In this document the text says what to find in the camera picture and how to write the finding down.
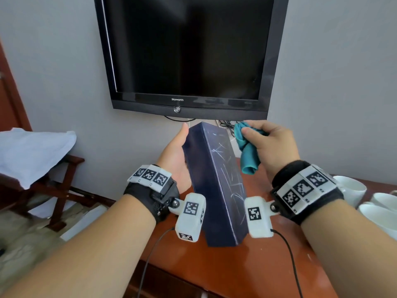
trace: white cup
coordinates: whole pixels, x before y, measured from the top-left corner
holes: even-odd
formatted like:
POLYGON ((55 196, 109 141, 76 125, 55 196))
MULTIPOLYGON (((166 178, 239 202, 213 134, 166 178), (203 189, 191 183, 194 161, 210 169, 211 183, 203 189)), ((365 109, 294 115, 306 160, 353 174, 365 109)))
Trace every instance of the white cup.
POLYGON ((336 175, 334 179, 336 180, 336 185, 342 191, 345 201, 356 208, 365 195, 367 187, 363 183, 343 175, 336 175))
POLYGON ((397 213, 376 205, 362 204, 359 212, 397 240, 397 213))
POLYGON ((364 204, 376 205, 397 212, 397 197, 387 193, 377 192, 372 196, 370 202, 364 204))

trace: navy cardboard box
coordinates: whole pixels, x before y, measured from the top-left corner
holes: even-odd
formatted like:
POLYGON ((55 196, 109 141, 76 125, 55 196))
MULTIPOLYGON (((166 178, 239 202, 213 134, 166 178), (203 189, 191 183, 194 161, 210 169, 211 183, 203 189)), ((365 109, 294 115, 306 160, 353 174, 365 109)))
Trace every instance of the navy cardboard box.
POLYGON ((202 229, 209 247, 234 247, 248 233, 246 193, 227 130, 201 122, 190 128, 183 151, 195 193, 205 196, 202 229))

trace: finger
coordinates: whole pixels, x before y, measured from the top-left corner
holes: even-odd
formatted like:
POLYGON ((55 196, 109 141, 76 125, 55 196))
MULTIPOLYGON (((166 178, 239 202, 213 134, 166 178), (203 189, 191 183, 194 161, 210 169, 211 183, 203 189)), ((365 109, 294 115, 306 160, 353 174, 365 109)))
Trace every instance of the finger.
POLYGON ((267 121, 267 120, 245 120, 245 122, 248 125, 256 128, 258 130, 264 130, 268 133, 283 129, 283 127, 281 125, 275 124, 275 123, 267 121))
POLYGON ((189 126, 185 122, 182 124, 182 128, 179 133, 171 140, 170 144, 182 146, 186 141, 187 134, 189 134, 189 126))
POLYGON ((256 148, 261 148, 265 146, 267 140, 269 140, 269 138, 267 138, 266 136, 261 135, 256 130, 253 130, 249 127, 243 127, 241 129, 241 133, 249 142, 255 145, 256 148))

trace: person's left hand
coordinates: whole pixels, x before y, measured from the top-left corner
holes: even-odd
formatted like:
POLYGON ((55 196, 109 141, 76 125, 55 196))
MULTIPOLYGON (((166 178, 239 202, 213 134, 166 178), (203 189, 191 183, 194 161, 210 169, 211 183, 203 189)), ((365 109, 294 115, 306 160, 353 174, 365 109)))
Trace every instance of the person's left hand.
POLYGON ((185 192, 192 185, 189 170, 185 163, 185 154, 182 145, 186 141, 189 133, 187 123, 182 125, 179 133, 171 140, 158 158, 156 165, 172 173, 172 178, 176 181, 179 193, 185 192))

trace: tv bezel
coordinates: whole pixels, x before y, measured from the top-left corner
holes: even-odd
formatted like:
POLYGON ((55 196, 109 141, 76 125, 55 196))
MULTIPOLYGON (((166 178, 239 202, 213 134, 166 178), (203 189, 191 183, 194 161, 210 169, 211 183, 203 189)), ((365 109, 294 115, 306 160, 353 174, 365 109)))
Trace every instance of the tv bezel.
POLYGON ((94 1, 110 97, 114 109, 197 119, 241 121, 267 118, 288 0, 274 0, 273 2, 258 100, 118 92, 104 0, 94 1))

